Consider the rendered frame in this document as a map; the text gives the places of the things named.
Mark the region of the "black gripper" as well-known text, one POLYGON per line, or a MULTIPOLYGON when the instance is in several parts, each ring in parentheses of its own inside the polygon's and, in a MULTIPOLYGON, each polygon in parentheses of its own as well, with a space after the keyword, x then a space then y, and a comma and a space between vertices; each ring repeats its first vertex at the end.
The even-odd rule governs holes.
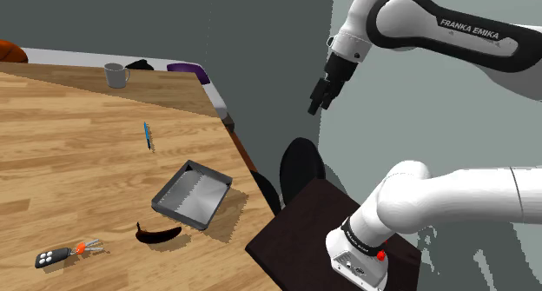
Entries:
POLYGON ((351 79, 357 66, 357 62, 351 62, 332 52, 324 68, 326 79, 320 78, 316 83, 307 112, 314 116, 319 107, 328 109, 331 102, 340 94, 340 88, 351 79))

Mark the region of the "black chair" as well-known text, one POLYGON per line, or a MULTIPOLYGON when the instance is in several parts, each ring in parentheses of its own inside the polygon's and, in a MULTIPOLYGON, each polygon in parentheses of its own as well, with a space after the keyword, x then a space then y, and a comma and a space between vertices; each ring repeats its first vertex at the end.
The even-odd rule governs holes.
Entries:
POLYGON ((282 200, 265 176, 253 170, 251 175, 274 215, 278 215, 282 210, 281 201, 288 205, 314 178, 325 179, 326 167, 314 143, 307 138, 297 137, 281 158, 279 178, 282 200))

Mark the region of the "purple cushion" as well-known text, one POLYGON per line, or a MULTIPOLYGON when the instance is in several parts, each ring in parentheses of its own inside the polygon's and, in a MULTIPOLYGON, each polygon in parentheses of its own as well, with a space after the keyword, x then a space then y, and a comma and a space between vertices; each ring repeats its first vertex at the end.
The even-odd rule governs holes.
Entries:
POLYGON ((197 63, 170 63, 167 65, 167 71, 194 73, 202 85, 211 83, 204 68, 197 63))

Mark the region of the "dark robot stand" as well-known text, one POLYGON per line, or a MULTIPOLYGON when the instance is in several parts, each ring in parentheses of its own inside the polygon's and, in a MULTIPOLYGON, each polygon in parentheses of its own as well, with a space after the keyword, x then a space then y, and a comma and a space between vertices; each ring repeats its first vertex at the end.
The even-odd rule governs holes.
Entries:
POLYGON ((332 269, 325 244, 359 207, 331 182, 313 179, 246 251, 282 291, 363 291, 332 269))

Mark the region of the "grey metal tray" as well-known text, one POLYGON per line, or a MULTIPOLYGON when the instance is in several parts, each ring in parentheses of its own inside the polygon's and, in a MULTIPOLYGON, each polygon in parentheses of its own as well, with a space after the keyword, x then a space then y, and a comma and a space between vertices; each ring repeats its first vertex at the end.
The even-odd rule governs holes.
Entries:
POLYGON ((233 178, 187 160, 151 201, 154 211, 205 230, 229 191, 233 178))

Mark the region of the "black object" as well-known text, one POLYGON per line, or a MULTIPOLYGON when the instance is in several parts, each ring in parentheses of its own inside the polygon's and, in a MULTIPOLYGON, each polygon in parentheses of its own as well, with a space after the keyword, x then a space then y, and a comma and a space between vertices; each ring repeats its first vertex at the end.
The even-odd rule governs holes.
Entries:
POLYGON ((140 59, 129 63, 125 66, 126 69, 154 70, 155 68, 149 64, 146 59, 140 59))

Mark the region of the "grey mug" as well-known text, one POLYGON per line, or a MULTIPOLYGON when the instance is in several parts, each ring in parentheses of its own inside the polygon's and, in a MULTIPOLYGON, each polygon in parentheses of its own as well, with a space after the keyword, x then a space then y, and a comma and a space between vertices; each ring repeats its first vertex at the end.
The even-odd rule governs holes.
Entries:
POLYGON ((130 70, 119 63, 106 63, 104 73, 110 88, 122 89, 130 79, 130 70))

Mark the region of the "dark brown banana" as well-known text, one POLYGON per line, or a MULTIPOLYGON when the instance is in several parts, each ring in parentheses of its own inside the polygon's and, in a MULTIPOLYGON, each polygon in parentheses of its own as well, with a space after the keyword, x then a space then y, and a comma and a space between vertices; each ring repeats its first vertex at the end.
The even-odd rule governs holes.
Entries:
POLYGON ((166 241, 170 241, 176 238, 182 231, 181 227, 175 227, 158 232, 149 232, 141 228, 140 223, 136 224, 137 231, 135 233, 135 238, 145 244, 158 244, 166 241))

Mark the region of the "wooden table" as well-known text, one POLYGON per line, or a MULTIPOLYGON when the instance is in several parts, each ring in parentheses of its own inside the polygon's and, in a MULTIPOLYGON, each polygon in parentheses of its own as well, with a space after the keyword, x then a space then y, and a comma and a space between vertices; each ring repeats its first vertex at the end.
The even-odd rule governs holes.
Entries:
POLYGON ((272 216, 194 74, 135 70, 112 89, 100 67, 0 63, 0 291, 280 291, 245 250, 272 216), (139 242, 138 222, 175 226, 151 201, 187 160, 233 178, 213 221, 139 242))

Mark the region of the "black key fob with keys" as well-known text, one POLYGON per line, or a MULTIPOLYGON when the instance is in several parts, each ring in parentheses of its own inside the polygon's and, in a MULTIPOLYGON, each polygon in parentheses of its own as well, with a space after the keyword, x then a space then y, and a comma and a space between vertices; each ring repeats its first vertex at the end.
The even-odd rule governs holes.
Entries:
POLYGON ((81 255, 85 252, 100 251, 102 248, 96 246, 99 239, 93 241, 81 242, 75 248, 57 248, 47 252, 42 252, 36 256, 35 268, 44 268, 59 261, 66 260, 72 255, 81 255))

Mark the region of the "orange round object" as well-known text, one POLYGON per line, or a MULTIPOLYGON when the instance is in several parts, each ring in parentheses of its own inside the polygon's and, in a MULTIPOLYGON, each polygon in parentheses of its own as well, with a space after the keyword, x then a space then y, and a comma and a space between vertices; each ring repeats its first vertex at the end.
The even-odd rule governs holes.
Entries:
POLYGON ((0 62, 28 63, 29 58, 16 44, 0 39, 0 62))

